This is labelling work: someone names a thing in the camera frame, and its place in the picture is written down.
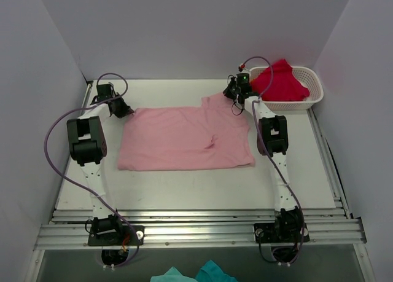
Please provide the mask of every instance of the laundry basket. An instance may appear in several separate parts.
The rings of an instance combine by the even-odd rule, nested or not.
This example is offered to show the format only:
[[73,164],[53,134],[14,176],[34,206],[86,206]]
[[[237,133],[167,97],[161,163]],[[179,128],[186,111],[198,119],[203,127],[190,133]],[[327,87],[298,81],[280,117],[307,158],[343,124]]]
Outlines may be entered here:
[[[267,67],[254,67],[250,69],[250,80],[253,80],[259,76],[259,74]],[[294,77],[302,84],[302,86],[308,88],[309,97],[301,102],[270,102],[264,101],[266,106],[272,111],[278,110],[306,110],[313,104],[319,102],[324,97],[324,91],[322,89],[321,82],[319,81],[317,74],[311,69],[301,66],[294,66],[292,73]]]

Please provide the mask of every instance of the red cloth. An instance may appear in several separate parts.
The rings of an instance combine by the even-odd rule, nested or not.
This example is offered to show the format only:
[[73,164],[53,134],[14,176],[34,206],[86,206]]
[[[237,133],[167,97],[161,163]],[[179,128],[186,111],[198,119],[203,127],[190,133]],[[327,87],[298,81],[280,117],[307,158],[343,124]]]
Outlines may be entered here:
[[[309,96],[308,88],[296,80],[292,74],[292,67],[285,59],[281,59],[272,65],[273,83],[271,87],[263,94],[264,101],[303,101]],[[254,92],[262,93],[269,85],[270,67],[264,70],[257,78],[251,81],[251,87]]]

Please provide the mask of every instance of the white table surface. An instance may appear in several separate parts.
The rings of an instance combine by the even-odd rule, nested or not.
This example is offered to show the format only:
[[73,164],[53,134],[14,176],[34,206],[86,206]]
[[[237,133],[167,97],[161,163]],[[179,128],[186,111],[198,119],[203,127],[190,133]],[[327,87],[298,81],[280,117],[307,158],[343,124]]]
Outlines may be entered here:
[[[121,80],[104,80],[124,91]],[[129,80],[124,99],[138,107],[200,106],[201,98],[222,92],[226,80]],[[91,99],[96,95],[95,84]],[[287,118],[289,148],[287,167],[290,184],[303,208],[334,208],[334,200],[306,111],[280,112]],[[127,118],[111,117],[103,123],[107,142],[104,173],[114,206],[120,210],[243,210],[273,209],[273,189],[269,174],[271,163],[256,146],[252,117],[249,143],[256,159],[254,167],[198,171],[119,171],[116,167]],[[60,126],[66,131],[65,123]],[[86,184],[72,159],[67,176]],[[58,210],[90,210],[88,192],[64,182]]]

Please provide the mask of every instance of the pink t-shirt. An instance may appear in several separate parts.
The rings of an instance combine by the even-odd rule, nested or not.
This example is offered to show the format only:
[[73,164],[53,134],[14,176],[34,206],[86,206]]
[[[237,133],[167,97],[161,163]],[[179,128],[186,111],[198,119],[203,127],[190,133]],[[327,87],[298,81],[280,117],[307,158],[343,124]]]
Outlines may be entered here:
[[202,107],[138,108],[123,130],[120,170],[210,170],[254,165],[249,125],[222,93]]

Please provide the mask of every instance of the white wall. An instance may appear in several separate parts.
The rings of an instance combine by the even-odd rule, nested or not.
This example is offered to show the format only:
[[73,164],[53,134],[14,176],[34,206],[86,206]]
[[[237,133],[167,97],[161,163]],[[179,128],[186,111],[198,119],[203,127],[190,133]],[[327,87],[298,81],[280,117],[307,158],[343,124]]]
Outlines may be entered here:
[[[21,281],[60,179],[45,161],[50,124],[80,106],[85,81],[41,0],[0,0],[0,281]],[[65,126],[50,153],[67,156]]]
[[348,0],[42,0],[87,79],[217,79],[263,54],[312,66]]
[[325,91],[314,109],[378,281],[393,280],[392,15],[392,0],[350,0],[314,67]]

